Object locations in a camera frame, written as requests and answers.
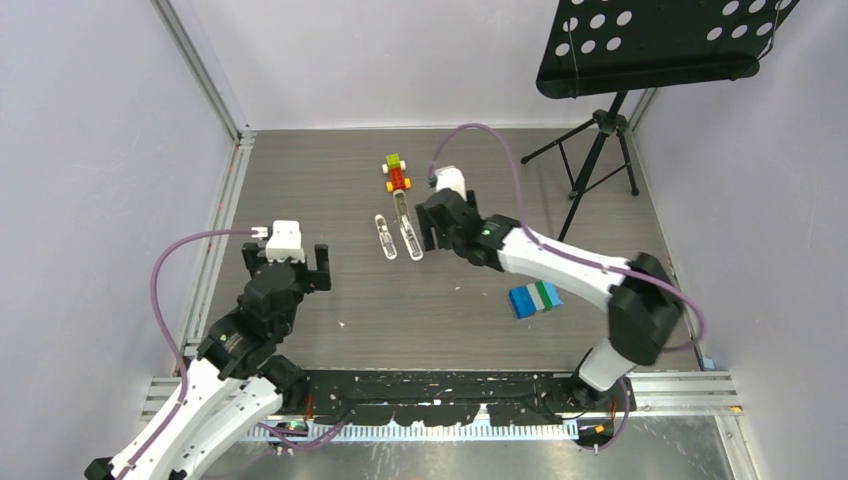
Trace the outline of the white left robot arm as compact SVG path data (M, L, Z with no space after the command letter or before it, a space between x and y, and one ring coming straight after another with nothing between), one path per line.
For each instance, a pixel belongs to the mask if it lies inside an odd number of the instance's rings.
M87 479L190 479L268 415L298 412L306 372L277 348L293 331L304 298L331 288L329 248L302 255L242 248L250 279L235 307L209 328L186 375L142 432L120 453L94 459Z

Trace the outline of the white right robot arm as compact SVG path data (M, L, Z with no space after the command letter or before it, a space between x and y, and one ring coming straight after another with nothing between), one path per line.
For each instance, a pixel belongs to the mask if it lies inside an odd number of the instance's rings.
M616 382L637 366L653 365L683 315L669 278L652 255L632 260L594 254L538 234L518 220L481 216L451 189L415 207L427 250L453 251L475 266L525 275L570 292L607 316L607 335L578 365L571 397L596 410Z

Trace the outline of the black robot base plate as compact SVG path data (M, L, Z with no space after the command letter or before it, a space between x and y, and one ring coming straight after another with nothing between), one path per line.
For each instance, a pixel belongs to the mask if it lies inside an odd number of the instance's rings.
M533 371L304 370L274 355L258 370L280 388L278 413L319 425L496 427L554 425L634 410L629 381L593 393L572 373Z

